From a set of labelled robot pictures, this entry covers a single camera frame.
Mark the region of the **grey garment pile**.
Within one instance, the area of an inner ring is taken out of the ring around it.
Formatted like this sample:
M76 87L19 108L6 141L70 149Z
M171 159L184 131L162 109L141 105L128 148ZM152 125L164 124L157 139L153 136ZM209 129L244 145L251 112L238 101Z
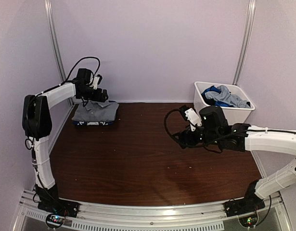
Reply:
M76 122L113 122L119 103L114 101L81 103L76 109L73 121Z

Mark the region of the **blue t-shirt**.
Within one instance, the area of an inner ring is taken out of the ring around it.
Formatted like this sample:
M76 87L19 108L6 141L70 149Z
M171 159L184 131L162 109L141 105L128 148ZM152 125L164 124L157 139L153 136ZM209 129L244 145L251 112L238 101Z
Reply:
M114 122L113 121L109 121L109 122L72 121L72 123L76 126L108 126L108 125L112 125Z

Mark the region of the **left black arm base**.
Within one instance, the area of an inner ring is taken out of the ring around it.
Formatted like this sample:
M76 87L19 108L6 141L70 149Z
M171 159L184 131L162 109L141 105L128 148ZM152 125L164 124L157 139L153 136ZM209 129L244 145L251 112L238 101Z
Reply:
M60 216L77 217L79 203L60 199L56 184L50 189L39 187L37 184L35 188L39 197L38 209Z

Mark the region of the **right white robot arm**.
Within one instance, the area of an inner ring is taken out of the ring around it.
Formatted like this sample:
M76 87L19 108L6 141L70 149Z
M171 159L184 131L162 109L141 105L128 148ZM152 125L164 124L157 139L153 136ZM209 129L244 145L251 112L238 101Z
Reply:
M216 106L196 113L184 105L178 111L190 124L185 131L174 134L182 148L216 145L221 151L266 151L294 157L283 168L249 184L240 203L244 212L251 212L260 200L296 183L296 130L261 128L246 123L229 125L222 108Z

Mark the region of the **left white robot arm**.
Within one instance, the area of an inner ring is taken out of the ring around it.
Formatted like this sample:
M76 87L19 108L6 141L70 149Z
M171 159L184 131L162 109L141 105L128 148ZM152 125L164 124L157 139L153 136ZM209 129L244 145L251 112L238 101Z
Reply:
M38 94L24 98L22 127L25 132L25 145L32 153L37 188L51 190L56 187L49 157L49 135L52 130L50 110L61 102L75 97L86 101L105 102L107 90L99 88L103 77L80 68L73 80L68 80Z

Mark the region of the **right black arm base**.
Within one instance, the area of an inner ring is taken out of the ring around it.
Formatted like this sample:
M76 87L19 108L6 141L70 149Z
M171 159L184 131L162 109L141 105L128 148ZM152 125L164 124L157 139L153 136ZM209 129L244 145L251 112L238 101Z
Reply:
M242 199L230 199L224 203L224 209L227 217L242 215L263 209L265 203L255 195L255 186L258 180L251 182Z

